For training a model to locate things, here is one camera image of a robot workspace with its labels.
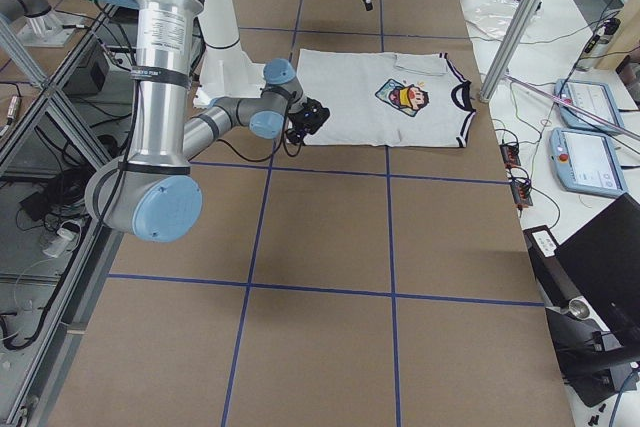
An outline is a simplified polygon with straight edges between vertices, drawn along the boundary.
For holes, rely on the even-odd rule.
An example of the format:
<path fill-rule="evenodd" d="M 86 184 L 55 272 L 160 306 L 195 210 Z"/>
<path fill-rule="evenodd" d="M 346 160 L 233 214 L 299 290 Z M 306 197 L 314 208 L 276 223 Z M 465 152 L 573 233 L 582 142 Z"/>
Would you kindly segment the white cartoon print t-shirt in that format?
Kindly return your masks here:
<path fill-rule="evenodd" d="M 302 49 L 297 76 L 330 111 L 306 137 L 316 146 L 464 148 L 476 114 L 471 82 L 445 53 L 338 53 Z"/>

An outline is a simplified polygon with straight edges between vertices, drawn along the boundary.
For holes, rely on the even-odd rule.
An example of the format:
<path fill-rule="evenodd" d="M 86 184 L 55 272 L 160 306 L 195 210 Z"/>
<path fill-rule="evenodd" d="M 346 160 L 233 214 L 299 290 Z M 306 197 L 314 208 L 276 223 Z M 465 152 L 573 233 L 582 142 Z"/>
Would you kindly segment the upper blue teach pendant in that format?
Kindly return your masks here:
<path fill-rule="evenodd" d="M 565 82 L 563 79 L 559 79 L 554 87 L 554 94 L 562 100 L 606 120 L 612 125 L 617 127 L 624 126 L 611 89 L 605 83 L 580 80 Z M 560 107 L 560 114 L 569 128 L 587 131 L 601 130 L 613 135 L 618 134 L 610 126 L 584 116 L 564 105 Z"/>

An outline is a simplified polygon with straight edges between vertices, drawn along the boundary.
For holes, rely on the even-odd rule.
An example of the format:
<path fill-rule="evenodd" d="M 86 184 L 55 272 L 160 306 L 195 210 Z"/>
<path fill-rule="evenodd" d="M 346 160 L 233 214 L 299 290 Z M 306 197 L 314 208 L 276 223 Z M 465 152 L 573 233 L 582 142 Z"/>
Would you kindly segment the blue teach pendant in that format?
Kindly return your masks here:
<path fill-rule="evenodd" d="M 607 198 L 628 191 L 613 143 L 606 134 L 554 128 L 549 146 L 556 176 L 567 191 Z"/>
<path fill-rule="evenodd" d="M 612 125 L 617 127 L 624 126 L 611 89 L 605 83 L 580 80 L 565 82 L 563 79 L 559 79 L 554 87 L 554 94 L 562 100 L 606 120 Z M 587 131 L 601 130 L 613 135 L 618 134 L 610 126 L 584 116 L 564 105 L 560 107 L 560 114 L 569 128 Z"/>

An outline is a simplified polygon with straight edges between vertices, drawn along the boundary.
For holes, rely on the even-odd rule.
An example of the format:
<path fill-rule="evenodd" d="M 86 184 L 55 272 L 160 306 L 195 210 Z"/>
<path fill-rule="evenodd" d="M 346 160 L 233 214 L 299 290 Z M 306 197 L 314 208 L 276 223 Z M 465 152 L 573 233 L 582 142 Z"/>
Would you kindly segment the clear plastic sheet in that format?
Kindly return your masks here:
<path fill-rule="evenodd" d="M 464 7 L 465 19 L 489 38 L 502 40 L 520 5 L 517 0 L 491 0 Z"/>

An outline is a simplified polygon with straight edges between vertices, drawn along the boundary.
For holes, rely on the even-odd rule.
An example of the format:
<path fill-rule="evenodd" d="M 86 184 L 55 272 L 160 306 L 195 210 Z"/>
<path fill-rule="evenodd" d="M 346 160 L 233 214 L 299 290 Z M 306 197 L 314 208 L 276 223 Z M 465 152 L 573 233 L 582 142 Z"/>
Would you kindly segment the lower blue teach pendant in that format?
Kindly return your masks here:
<path fill-rule="evenodd" d="M 556 176 L 567 191 L 607 198 L 628 191 L 613 143 L 606 134 L 554 128 L 549 146 Z"/>

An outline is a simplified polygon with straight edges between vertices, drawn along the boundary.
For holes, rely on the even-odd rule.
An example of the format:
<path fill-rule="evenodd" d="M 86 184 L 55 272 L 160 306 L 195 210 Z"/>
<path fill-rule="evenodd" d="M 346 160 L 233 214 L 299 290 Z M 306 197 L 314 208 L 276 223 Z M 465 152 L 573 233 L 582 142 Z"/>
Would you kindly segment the black laptop computer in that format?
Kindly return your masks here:
<path fill-rule="evenodd" d="M 623 194 L 556 249 L 562 268 L 619 342 L 639 341 L 639 203 Z"/>

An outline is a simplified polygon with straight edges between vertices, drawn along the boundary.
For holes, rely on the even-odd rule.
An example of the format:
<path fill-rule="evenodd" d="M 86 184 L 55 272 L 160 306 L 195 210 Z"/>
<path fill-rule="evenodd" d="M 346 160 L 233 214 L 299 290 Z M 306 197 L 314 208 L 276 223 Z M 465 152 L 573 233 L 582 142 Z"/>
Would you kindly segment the silver reacher grabber tool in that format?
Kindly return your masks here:
<path fill-rule="evenodd" d="M 543 91 L 538 86 L 519 80 L 511 75 L 504 78 L 518 86 L 534 92 L 552 101 L 554 105 L 561 106 L 572 112 L 579 122 L 587 124 L 591 120 L 605 127 L 607 132 L 616 132 L 626 135 L 634 140 L 639 140 L 639 135 L 628 130 L 622 121 L 611 89 L 601 82 L 567 81 L 559 80 L 556 94 Z"/>

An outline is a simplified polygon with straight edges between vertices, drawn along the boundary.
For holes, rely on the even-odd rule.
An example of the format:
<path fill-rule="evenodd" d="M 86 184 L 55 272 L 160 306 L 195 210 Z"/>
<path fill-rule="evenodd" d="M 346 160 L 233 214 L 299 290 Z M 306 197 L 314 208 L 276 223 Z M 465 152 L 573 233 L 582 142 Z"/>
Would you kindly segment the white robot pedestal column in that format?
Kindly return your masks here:
<path fill-rule="evenodd" d="M 219 97 L 258 97 L 264 65 L 252 62 L 242 48 L 233 0 L 205 0 L 198 20 L 206 50 L 194 107 L 208 108 Z"/>

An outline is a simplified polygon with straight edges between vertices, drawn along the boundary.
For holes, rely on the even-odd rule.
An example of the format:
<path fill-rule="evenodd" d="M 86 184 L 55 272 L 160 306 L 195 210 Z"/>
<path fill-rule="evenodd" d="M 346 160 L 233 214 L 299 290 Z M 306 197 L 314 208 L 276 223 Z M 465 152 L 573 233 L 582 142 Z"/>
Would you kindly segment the aluminium frame post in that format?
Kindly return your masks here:
<path fill-rule="evenodd" d="M 488 103 L 490 101 L 497 89 L 499 81 L 506 74 L 509 62 L 513 58 L 540 1 L 541 0 L 520 1 L 480 89 L 479 100 L 481 102 Z"/>

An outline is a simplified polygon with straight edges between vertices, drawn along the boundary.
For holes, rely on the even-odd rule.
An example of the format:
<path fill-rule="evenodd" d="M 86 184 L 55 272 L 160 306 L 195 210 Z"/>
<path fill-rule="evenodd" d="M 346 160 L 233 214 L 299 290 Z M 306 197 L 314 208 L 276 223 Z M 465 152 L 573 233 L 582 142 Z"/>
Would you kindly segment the black monitor stand base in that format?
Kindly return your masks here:
<path fill-rule="evenodd" d="M 623 341 L 592 320 L 545 311 L 557 361 L 566 383 L 584 405 L 594 407 L 620 392 L 636 391 L 639 341 Z"/>

